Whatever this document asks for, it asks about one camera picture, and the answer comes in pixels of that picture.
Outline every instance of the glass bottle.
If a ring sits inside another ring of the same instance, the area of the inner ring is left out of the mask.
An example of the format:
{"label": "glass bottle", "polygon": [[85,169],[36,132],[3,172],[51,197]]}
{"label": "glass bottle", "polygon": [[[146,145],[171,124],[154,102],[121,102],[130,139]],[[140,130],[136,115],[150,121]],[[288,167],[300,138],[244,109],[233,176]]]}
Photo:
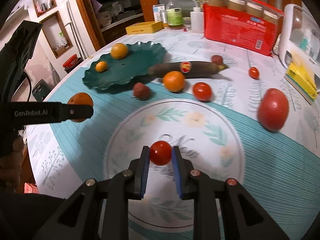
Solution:
{"label": "glass bottle", "polygon": [[182,29],[183,28],[182,11],[181,11],[181,7],[179,6],[178,0],[169,0],[165,8],[168,14],[169,28],[172,30]]}

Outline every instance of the screw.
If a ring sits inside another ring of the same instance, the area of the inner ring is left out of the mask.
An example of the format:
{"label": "screw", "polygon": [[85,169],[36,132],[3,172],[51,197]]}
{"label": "screw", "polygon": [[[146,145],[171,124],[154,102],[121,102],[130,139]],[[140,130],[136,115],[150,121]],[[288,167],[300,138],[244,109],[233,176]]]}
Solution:
{"label": "screw", "polygon": [[227,180],[227,183],[230,185],[230,186],[235,186],[237,184],[237,181],[235,179],[228,179]]}
{"label": "screw", "polygon": [[200,171],[198,171],[198,170],[192,170],[192,171],[190,171],[190,174],[191,174],[192,176],[194,176],[194,177],[197,177],[197,176],[200,175]]}
{"label": "screw", "polygon": [[87,184],[87,186],[92,186],[96,183],[96,181],[94,179],[87,179],[85,183]]}
{"label": "screw", "polygon": [[133,172],[131,170],[124,170],[122,172],[122,175],[125,176],[125,177],[129,177],[133,174]]}

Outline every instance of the green tray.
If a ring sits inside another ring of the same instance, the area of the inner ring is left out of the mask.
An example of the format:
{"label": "green tray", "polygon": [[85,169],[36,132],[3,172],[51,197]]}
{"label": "green tray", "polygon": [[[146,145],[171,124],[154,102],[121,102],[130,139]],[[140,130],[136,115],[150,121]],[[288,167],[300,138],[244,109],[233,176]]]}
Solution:
{"label": "green tray", "polygon": [[[128,55],[124,59],[113,59],[108,54],[103,54],[99,60],[92,62],[82,78],[84,85],[97,91],[107,90],[112,85],[124,85],[136,76],[148,74],[148,68],[163,62],[166,50],[159,43],[148,41],[126,44]],[[108,70],[99,73],[95,70],[97,63],[106,61]]]}

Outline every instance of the white appliance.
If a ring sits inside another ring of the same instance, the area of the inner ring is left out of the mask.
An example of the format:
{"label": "white appliance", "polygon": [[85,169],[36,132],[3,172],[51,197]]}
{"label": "white appliance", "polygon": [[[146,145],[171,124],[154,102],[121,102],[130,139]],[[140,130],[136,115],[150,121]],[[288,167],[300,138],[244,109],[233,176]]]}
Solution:
{"label": "white appliance", "polygon": [[295,4],[284,7],[279,57],[285,68],[292,62],[292,53],[315,73],[315,83],[320,91],[320,28],[306,10]]}

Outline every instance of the red sticker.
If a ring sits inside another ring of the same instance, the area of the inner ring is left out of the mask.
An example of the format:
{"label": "red sticker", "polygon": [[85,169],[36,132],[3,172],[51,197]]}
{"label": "red sticker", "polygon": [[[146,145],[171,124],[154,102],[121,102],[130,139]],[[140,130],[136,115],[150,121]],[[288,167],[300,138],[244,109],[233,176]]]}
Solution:
{"label": "red sticker", "polygon": [[182,73],[188,73],[191,70],[191,62],[185,61],[180,63],[180,70]]}

